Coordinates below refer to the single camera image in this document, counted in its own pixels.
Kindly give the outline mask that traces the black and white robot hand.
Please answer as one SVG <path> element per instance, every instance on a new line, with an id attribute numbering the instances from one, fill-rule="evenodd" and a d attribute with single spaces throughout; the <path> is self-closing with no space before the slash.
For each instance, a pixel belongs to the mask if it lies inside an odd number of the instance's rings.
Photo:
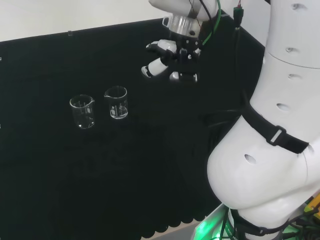
<path id="1" fill-rule="evenodd" d="M 198 39 L 177 37 L 176 41 L 160 39 L 149 43 L 145 49 L 159 54 L 148 65 L 141 67 L 141 73 L 148 79 L 160 77 L 173 65 L 168 78 L 172 83 L 197 83 L 199 81 L 198 61 L 201 42 Z"/>

